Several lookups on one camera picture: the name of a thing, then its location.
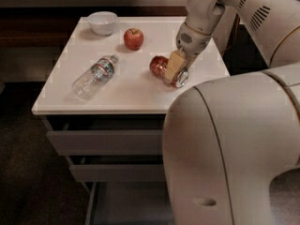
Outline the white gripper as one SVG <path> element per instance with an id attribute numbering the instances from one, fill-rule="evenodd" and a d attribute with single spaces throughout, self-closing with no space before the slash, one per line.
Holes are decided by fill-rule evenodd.
<path id="1" fill-rule="evenodd" d="M 204 35 L 188 27 L 184 22 L 176 35 L 176 47 L 178 50 L 171 52 L 164 80 L 171 83 L 182 68 L 190 68 L 196 58 L 207 47 L 211 35 Z"/>

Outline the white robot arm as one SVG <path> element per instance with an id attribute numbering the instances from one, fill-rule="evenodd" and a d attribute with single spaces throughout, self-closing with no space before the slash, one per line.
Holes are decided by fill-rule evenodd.
<path id="1" fill-rule="evenodd" d="M 188 60 L 226 7 L 268 68 L 195 85 L 169 109 L 162 148 L 174 225 L 272 225 L 270 185 L 299 165 L 299 3 L 187 0 L 176 45 Z"/>

